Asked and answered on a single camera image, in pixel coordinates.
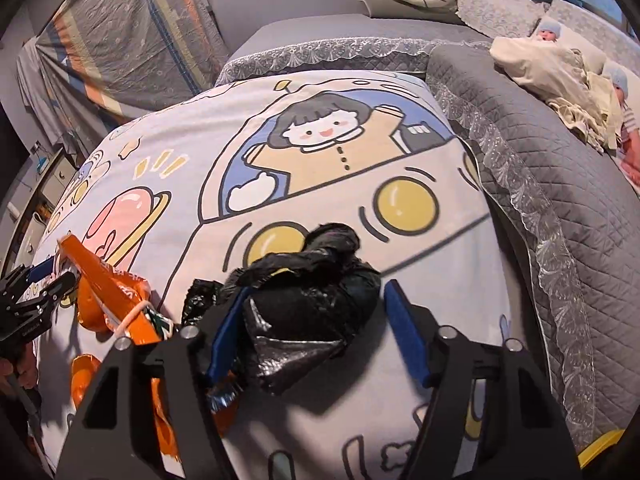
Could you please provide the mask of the person's left hand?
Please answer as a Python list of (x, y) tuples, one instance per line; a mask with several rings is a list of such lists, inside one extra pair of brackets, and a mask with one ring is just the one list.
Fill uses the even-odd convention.
[(15, 377), (17, 383), (26, 390), (35, 388), (37, 385), (37, 358), (31, 342), (20, 351), (17, 360), (1, 359), (1, 393), (4, 396), (15, 396), (15, 392), (8, 382), (9, 377)]

